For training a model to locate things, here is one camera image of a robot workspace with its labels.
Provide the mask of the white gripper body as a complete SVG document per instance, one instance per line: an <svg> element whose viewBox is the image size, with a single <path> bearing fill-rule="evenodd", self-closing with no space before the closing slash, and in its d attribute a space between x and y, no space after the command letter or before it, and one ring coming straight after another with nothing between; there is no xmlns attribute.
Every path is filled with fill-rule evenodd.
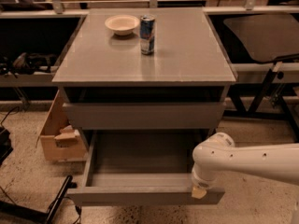
<svg viewBox="0 0 299 224"><path fill-rule="evenodd" d="M192 168L192 183L200 189L212 189L215 185L216 173L199 166Z"/></svg>

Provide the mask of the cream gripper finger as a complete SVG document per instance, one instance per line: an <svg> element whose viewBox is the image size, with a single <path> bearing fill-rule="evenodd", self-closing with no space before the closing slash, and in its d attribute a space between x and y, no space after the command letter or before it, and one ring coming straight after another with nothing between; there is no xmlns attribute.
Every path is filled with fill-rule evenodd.
<svg viewBox="0 0 299 224"><path fill-rule="evenodd" d="M192 197L195 199L202 199L206 196L206 190L197 187L192 187Z"/></svg>

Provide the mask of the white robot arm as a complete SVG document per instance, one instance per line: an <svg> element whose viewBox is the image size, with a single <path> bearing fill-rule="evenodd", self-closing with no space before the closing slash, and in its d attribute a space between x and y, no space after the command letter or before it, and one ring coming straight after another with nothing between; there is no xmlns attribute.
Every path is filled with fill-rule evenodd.
<svg viewBox="0 0 299 224"><path fill-rule="evenodd" d="M236 147L227 133L215 133L192 151L192 183L211 189L217 173L237 172L299 185L299 145Z"/></svg>

